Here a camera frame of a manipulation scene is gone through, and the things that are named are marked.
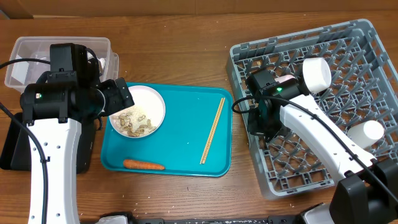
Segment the pink bowl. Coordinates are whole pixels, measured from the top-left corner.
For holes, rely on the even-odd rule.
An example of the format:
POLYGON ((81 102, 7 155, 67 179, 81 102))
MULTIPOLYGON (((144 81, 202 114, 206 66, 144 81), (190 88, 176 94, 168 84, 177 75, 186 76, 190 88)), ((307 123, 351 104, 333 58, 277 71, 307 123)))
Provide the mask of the pink bowl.
POLYGON ((293 81, 295 83, 297 81, 297 79, 293 75, 284 75, 284 76, 275 78, 275 81, 279 82, 279 83, 293 81))

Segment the white medium bowl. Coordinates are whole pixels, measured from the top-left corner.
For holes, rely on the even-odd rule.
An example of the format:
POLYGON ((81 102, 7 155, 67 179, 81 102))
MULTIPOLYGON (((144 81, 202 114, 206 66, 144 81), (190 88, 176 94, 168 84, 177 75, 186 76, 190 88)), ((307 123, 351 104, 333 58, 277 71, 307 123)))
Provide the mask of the white medium bowl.
POLYGON ((331 71, 324 58, 306 58, 302 64, 302 74, 310 93, 319 93, 331 85, 331 71))

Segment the small white cup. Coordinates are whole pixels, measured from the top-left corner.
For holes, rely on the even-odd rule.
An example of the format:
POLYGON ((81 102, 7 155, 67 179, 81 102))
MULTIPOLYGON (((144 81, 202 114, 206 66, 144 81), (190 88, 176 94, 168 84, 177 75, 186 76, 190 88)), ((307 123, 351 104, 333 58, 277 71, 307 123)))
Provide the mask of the small white cup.
POLYGON ((366 149, 372 146, 384 135, 384 128, 381 123, 369 120, 351 127, 347 136, 359 147, 366 149))

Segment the white napkin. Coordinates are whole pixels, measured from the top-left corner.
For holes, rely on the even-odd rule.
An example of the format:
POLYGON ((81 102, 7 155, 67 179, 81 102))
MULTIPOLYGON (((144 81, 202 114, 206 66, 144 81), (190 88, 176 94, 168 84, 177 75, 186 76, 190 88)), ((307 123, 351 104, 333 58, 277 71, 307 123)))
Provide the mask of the white napkin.
POLYGON ((105 58, 99 58, 99 67, 101 70, 104 70, 105 66, 106 66, 106 59, 105 58))

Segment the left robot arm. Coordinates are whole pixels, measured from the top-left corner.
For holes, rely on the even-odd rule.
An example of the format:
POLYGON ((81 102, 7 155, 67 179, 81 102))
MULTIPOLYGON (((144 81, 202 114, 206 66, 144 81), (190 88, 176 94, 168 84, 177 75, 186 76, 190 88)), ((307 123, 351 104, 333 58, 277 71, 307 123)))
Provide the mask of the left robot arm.
POLYGON ((126 82, 101 82, 99 60, 88 47, 52 44, 50 70, 27 85, 20 104, 31 156, 29 223, 78 223, 82 126, 133 106, 126 82))

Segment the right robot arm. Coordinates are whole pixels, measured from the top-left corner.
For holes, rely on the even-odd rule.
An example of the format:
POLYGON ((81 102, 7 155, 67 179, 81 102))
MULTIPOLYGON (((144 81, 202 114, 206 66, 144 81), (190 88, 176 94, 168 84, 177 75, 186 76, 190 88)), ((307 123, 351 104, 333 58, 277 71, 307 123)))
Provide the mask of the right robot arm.
POLYGON ((397 164, 377 160, 366 149, 384 135, 375 120, 344 133, 317 105, 313 93, 330 86, 331 75, 274 78, 267 70, 246 79, 257 107, 248 131, 270 141, 282 128, 293 131, 326 167, 336 184, 330 203, 296 215, 292 223, 390 223, 397 219, 397 164))

